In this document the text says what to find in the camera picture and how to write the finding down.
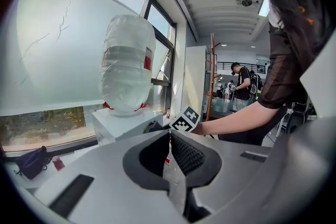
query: ceiling light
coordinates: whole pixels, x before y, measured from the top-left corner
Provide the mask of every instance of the ceiling light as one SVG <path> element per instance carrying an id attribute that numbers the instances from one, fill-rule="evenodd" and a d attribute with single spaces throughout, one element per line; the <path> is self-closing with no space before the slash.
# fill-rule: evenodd
<path id="1" fill-rule="evenodd" d="M 267 17 L 269 13 L 269 0 L 263 0 L 259 9 L 259 16 Z"/>

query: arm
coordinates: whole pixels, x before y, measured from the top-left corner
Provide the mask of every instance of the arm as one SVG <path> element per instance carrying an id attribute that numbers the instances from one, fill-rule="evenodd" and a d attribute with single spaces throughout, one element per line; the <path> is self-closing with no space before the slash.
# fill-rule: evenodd
<path id="1" fill-rule="evenodd" d="M 298 60 L 287 40 L 288 37 L 283 31 L 270 27 L 271 64 L 257 102 L 224 118 L 202 122 L 193 132 L 228 134 L 248 131 L 269 122 L 283 104 L 292 101 L 294 92 L 300 88 L 301 74 Z"/>
<path id="2" fill-rule="evenodd" d="M 236 88 L 236 90 L 240 90 L 240 89 L 247 88 L 247 87 L 250 86 L 250 84 L 251 84 L 250 79 L 244 79 L 244 82 L 243 82 L 241 85 L 239 85 L 239 86 Z"/>
<path id="3" fill-rule="evenodd" d="M 269 122 L 278 109 L 268 109 L 255 102 L 224 118 L 202 122 L 197 125 L 195 134 L 229 134 L 260 127 Z"/>

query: white pedestal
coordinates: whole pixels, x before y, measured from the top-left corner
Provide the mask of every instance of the white pedestal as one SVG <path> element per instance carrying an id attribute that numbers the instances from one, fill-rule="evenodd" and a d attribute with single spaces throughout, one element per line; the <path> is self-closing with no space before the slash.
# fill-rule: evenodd
<path id="1" fill-rule="evenodd" d="M 142 134 L 149 122 L 156 120 L 162 125 L 163 114 L 148 108 L 140 109 L 134 115 L 118 116 L 110 109 L 92 113 L 94 130 L 99 145 Z"/>

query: ceiling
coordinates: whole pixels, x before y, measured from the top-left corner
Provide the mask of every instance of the ceiling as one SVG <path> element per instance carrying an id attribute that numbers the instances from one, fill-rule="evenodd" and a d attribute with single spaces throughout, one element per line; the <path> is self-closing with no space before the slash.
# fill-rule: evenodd
<path id="1" fill-rule="evenodd" d="M 244 7 L 241 1 L 185 0 L 200 37 L 210 36 L 212 31 L 215 35 L 251 36 L 258 23 L 258 11 L 263 0 L 253 0 L 249 7 Z"/>
<path id="2" fill-rule="evenodd" d="M 248 7 L 242 5 L 242 0 L 182 0 L 179 4 L 186 7 L 186 17 L 200 45 L 208 44 L 213 32 L 216 43 L 228 44 L 225 49 L 267 55 L 268 18 L 258 15 L 263 0 L 252 2 Z"/>

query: railing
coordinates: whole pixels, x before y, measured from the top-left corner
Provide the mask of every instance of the railing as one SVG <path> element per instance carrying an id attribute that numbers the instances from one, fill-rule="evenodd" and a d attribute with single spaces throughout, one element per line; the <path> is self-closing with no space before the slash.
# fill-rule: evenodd
<path id="1" fill-rule="evenodd" d="M 231 65 L 234 62 L 217 62 L 217 69 L 222 69 L 222 70 L 231 70 Z M 248 70 L 253 70 L 255 73 L 261 73 L 261 74 L 265 74 L 265 66 L 261 66 L 261 65 L 255 65 L 253 63 L 243 63 L 240 62 L 241 66 L 246 67 Z"/>

